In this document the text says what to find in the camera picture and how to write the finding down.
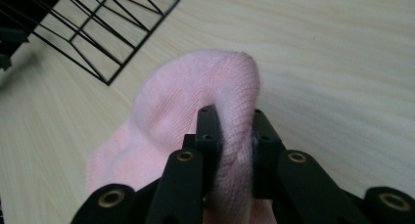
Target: wooden table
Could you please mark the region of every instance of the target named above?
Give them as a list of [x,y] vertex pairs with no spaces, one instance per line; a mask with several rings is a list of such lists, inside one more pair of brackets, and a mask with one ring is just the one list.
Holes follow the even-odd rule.
[[345,190],[415,197],[415,0],[182,0],[111,87],[31,39],[0,73],[6,222],[69,223],[85,162],[158,65],[188,51],[245,51],[257,107],[285,145]]

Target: table surface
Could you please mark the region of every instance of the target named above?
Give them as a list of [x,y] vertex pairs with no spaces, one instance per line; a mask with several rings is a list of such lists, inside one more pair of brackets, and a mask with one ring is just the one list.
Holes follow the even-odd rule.
[[200,49],[253,56],[257,107],[340,187],[415,197],[414,1],[181,0],[110,87],[30,37],[0,73],[6,222],[69,223],[86,199],[88,154],[150,71]]

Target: screw hole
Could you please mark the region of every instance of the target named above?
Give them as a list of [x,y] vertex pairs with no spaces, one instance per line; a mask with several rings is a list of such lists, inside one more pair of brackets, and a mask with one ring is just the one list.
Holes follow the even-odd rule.
[[109,194],[104,198],[105,202],[115,202],[119,199],[119,194]]
[[210,134],[205,134],[204,136],[202,136],[204,139],[208,139],[208,140],[212,140],[213,136],[211,136]]

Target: black plastic part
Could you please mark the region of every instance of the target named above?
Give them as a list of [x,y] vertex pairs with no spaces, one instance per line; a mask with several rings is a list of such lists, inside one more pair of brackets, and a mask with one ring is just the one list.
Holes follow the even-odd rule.
[[196,224],[203,215],[203,158],[193,149],[170,155],[146,224]]
[[[121,202],[109,207],[99,205],[99,200],[106,193],[111,191],[121,191],[123,198]],[[124,223],[128,218],[131,206],[134,203],[135,192],[132,188],[110,184],[98,189],[82,205],[77,214],[73,217],[71,224],[116,224]]]
[[[46,4],[53,7],[59,0],[43,0]],[[13,8],[19,9],[22,13],[28,15],[32,20],[35,22],[41,22],[43,18],[48,14],[47,11],[43,10],[42,8],[38,7],[33,1],[31,0],[0,0],[0,25],[2,27],[8,27],[11,29],[18,29],[23,30],[25,39],[27,39],[28,35],[34,31],[36,28],[36,23],[29,22],[15,11],[11,10],[10,8],[6,7],[5,4],[10,5]],[[18,23],[22,24],[23,26],[27,27],[27,29],[23,29]],[[12,57],[12,55],[18,50],[21,44],[24,42],[23,38],[19,35],[18,40],[14,42],[4,42],[0,45],[0,53],[4,54],[8,57]]]
[[408,195],[389,187],[371,188],[366,192],[364,204],[379,224],[414,224],[415,201]]
[[220,122],[214,105],[198,111],[196,150],[204,157],[204,194],[206,194],[213,184],[222,152]]
[[12,60],[10,57],[0,54],[0,68],[7,70],[12,66]]
[[185,134],[183,139],[182,149],[195,149],[195,140],[196,135],[194,134]]
[[278,184],[275,188],[275,198],[272,202],[272,212],[278,224],[302,224],[296,207],[288,196],[285,188]]
[[273,199],[276,191],[275,174],[278,157],[286,148],[275,132],[268,118],[261,110],[254,111],[253,154],[254,180],[253,196],[257,199]]
[[0,26],[0,40],[2,42],[17,42],[17,43],[24,43],[28,42],[27,34],[17,28],[8,28],[8,27],[1,27]]
[[135,201],[131,206],[131,211],[125,224],[141,224],[146,221],[150,204],[152,203],[159,182],[160,179],[157,179],[135,193]]
[[294,150],[282,153],[278,177],[304,224],[370,223],[310,155]]

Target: pink sock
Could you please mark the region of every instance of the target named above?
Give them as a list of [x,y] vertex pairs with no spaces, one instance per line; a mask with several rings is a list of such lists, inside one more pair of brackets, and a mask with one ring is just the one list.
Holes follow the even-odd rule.
[[161,177],[168,156],[196,131],[198,109],[215,105],[223,150],[204,223],[276,223],[270,202],[252,199],[251,130],[259,77],[244,53],[199,51],[156,69],[132,111],[89,157],[88,196],[110,183],[136,191]]

